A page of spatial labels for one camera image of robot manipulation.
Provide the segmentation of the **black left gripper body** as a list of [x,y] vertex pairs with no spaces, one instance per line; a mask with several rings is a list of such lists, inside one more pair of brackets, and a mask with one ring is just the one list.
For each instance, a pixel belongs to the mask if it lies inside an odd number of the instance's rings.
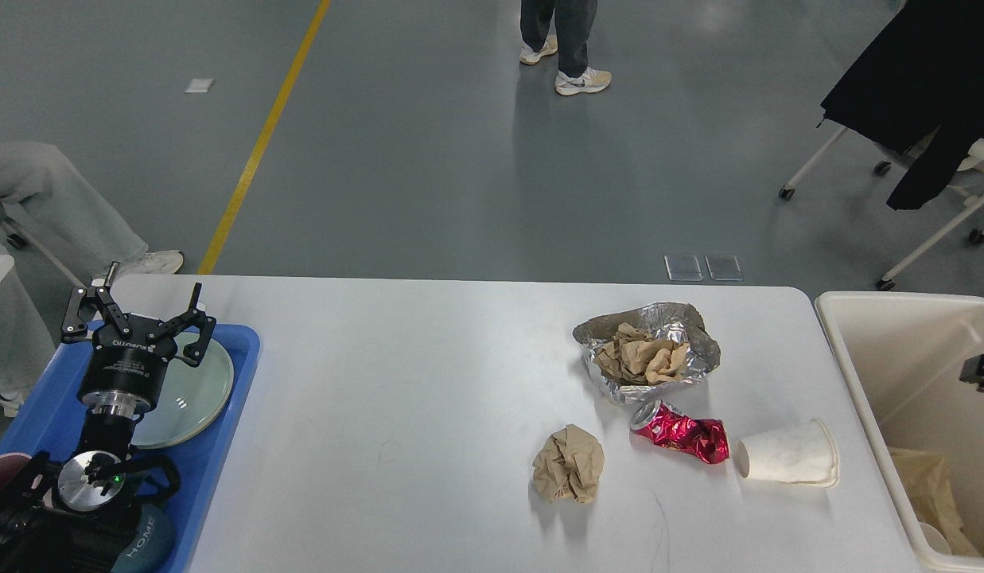
[[82,377],[78,400],[94,409],[113,392],[133,396],[136,412],[156,409],[170,359],[177,355],[172,338],[156,342],[143,336],[138,341],[123,340],[114,330],[96,330],[92,338],[94,354]]

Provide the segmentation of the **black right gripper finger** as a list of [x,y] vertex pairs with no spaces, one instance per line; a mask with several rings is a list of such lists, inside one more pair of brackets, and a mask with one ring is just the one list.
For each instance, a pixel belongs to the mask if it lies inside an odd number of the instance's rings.
[[978,392],[984,392],[984,354],[966,359],[960,372],[960,380],[975,384]]

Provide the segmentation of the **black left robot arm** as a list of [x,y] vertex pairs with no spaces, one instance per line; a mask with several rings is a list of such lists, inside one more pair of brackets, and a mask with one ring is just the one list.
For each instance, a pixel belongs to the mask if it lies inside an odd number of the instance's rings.
[[181,489],[175,461],[138,456],[133,435],[157,409],[170,362],[200,366],[216,319],[198,305],[200,283],[170,319],[124,312],[111,294],[116,271],[68,301],[62,342],[92,348],[76,394],[84,424],[66,460],[41,450],[0,485],[0,572],[110,572],[151,537],[150,508]]

